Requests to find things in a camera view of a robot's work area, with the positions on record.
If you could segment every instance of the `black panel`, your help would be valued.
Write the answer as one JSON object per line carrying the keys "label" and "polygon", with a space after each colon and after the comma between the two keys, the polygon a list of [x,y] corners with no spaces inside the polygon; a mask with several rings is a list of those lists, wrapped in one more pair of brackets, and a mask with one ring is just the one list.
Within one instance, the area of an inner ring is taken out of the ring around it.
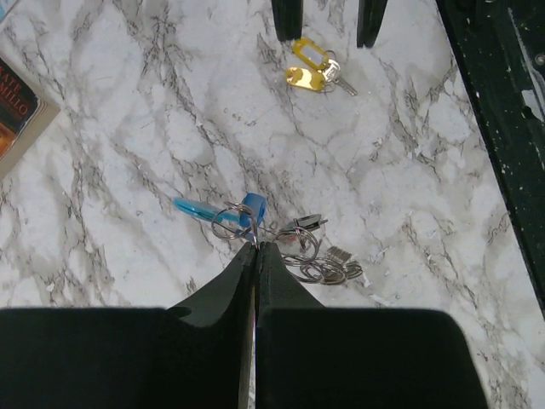
{"label": "black panel", "polygon": [[545,113],[523,91],[545,95],[545,2],[437,3],[544,311]]}

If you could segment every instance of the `marble floor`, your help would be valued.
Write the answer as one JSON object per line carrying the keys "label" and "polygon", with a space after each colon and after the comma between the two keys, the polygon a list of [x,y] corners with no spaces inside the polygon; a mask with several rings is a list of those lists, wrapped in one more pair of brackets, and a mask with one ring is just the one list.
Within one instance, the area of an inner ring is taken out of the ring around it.
{"label": "marble floor", "polygon": [[365,266],[321,302],[444,310],[490,407],[545,407],[545,323],[434,1],[391,0],[372,50],[357,7],[305,5],[352,98],[287,87],[267,0],[21,0],[0,51],[62,112],[0,184],[0,305],[170,306],[240,246],[171,198],[259,192]]}

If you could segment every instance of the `blue key tag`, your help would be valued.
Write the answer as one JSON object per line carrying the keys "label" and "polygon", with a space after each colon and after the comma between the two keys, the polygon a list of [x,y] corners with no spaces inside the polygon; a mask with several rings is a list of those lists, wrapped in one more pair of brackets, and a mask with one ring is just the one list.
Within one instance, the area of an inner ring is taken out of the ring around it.
{"label": "blue key tag", "polygon": [[[267,200],[260,194],[248,193],[246,194],[246,197],[244,197],[242,204],[247,205],[254,211],[255,218],[257,221],[257,226],[259,227],[261,225],[261,222],[263,222],[263,217],[265,216]],[[249,228],[250,215],[240,212],[240,219],[238,221],[238,224],[240,225],[241,228]]]}
{"label": "blue key tag", "polygon": [[[196,200],[188,200],[184,198],[175,198],[174,206],[178,210],[183,211],[191,217],[204,220],[205,222],[212,222],[212,219],[221,212],[221,209],[205,202],[198,202]],[[221,213],[219,217],[215,219],[218,223],[227,220],[238,224],[239,215],[231,211]]]}

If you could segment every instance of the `bunch of keys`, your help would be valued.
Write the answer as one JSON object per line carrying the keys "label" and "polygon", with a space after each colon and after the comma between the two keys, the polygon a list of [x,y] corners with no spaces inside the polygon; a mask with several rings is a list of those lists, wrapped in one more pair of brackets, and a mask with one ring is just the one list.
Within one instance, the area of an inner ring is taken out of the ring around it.
{"label": "bunch of keys", "polygon": [[285,76],[289,85],[315,92],[328,92],[328,85],[336,84],[351,96],[358,94],[358,91],[341,77],[339,63],[312,40],[301,38],[295,41],[293,52],[311,69],[298,66],[288,68]]}

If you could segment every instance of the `book cover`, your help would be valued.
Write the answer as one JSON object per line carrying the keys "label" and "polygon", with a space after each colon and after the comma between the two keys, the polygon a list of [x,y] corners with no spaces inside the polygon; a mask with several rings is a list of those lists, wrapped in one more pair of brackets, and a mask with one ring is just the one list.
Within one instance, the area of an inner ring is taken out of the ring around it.
{"label": "book cover", "polygon": [[6,14],[14,7],[17,0],[0,0],[0,21],[6,16]]}
{"label": "book cover", "polygon": [[0,59],[0,159],[21,135],[39,103],[31,88]]}

